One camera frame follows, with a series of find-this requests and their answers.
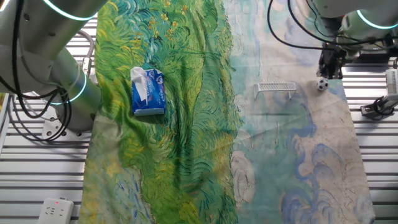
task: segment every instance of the electrical outlet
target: electrical outlet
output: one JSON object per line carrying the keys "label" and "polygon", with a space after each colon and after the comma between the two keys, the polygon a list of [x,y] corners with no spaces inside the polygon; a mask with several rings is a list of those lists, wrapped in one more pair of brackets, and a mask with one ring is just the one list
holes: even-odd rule
{"label": "electrical outlet", "polygon": [[37,224],[68,224],[73,206],[73,202],[68,200],[47,198]]}

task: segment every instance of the blue light ring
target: blue light ring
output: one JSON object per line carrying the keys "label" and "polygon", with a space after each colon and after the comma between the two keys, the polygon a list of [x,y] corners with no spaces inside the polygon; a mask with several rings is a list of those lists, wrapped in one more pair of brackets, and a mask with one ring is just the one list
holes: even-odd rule
{"label": "blue light ring", "polygon": [[374,28],[377,28],[377,29],[393,29],[393,28],[395,28],[395,27],[398,26],[398,24],[395,24],[395,25],[393,25],[393,26],[379,26],[379,25],[376,25],[376,24],[372,23],[371,21],[367,20],[367,19],[363,16],[363,14],[362,14],[362,12],[361,12],[360,10],[357,10],[356,12],[357,12],[358,15],[360,16],[360,18],[361,18],[367,25],[369,25],[369,26],[371,26],[371,27],[374,27]]}
{"label": "blue light ring", "polygon": [[54,4],[52,4],[50,2],[50,0],[43,0],[48,6],[50,6],[54,11],[56,11],[57,13],[69,18],[69,19],[74,19],[77,21],[87,21],[90,20],[92,18],[94,18],[94,16],[90,16],[90,17],[77,17],[77,16],[73,16],[69,13],[64,12],[63,10],[61,10],[60,8],[58,8],[57,6],[55,6]]}
{"label": "blue light ring", "polygon": [[[69,100],[69,101],[66,102],[66,103],[70,103],[70,102],[72,102],[73,100],[77,99],[77,98],[84,92],[84,90],[85,90],[85,88],[86,88],[86,84],[87,84],[87,76],[84,76],[84,77],[85,77],[85,84],[83,85],[83,88],[80,90],[79,94],[77,94],[75,97],[73,97],[71,100]],[[56,106],[62,105],[62,103],[51,103],[51,104],[52,104],[52,105],[56,105]]]}

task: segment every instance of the green painted cloth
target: green painted cloth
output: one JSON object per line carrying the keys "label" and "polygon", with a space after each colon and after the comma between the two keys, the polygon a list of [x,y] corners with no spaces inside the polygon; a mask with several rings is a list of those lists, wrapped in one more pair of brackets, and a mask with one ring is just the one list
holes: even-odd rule
{"label": "green painted cloth", "polygon": [[[102,99],[80,222],[234,223],[230,154],[241,121],[221,2],[116,0],[98,17]],[[164,73],[165,115],[133,116],[135,66]]]}

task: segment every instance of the metal slatted table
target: metal slatted table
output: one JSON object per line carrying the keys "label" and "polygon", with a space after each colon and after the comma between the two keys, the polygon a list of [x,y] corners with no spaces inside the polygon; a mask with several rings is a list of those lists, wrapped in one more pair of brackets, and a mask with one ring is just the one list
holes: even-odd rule
{"label": "metal slatted table", "polygon": [[[96,23],[95,17],[83,28],[93,38]],[[83,59],[88,47],[88,41],[79,35],[67,45],[77,61]],[[374,122],[363,118],[359,107],[386,94],[384,71],[388,66],[392,66],[392,60],[389,64],[356,64],[343,69],[343,84],[371,189],[376,224],[398,224],[398,115]],[[29,103],[38,110],[44,107],[40,100]],[[29,119],[19,106],[17,110],[24,124],[41,135],[44,122]],[[57,147],[34,144],[19,136],[11,124],[4,137],[0,154],[0,224],[36,223],[47,197],[74,201],[70,223],[77,224],[88,141]]]}

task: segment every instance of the soccer ball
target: soccer ball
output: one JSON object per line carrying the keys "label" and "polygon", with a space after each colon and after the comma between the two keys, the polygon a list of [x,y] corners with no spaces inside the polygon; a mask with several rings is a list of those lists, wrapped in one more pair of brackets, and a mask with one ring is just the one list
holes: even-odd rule
{"label": "soccer ball", "polygon": [[326,78],[321,78],[317,82],[317,88],[320,91],[325,91],[329,88],[329,81]]}

